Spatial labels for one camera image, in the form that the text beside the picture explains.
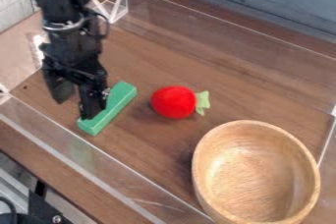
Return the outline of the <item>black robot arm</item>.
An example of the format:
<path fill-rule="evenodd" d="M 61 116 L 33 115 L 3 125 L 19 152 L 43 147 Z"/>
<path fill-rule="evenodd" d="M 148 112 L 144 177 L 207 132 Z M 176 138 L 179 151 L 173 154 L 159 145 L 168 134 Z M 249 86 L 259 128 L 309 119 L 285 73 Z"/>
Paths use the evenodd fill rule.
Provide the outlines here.
<path fill-rule="evenodd" d="M 40 45 L 41 74 L 53 100 L 80 96 L 80 118 L 93 119 L 107 108 L 108 72 L 100 63 L 107 17 L 88 7 L 91 0 L 36 0 L 48 41 Z"/>

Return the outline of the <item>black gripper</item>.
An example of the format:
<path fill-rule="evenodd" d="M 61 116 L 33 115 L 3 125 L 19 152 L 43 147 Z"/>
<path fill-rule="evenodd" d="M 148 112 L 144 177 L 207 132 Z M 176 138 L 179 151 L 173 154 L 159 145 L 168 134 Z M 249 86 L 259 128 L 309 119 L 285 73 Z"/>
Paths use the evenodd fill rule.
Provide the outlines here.
<path fill-rule="evenodd" d="M 79 85 L 80 118 L 93 119 L 107 108 L 109 95 L 107 70 L 100 63 L 103 40 L 99 25 L 44 25 L 48 42 L 43 52 L 41 73 L 52 99 L 61 104 Z"/>

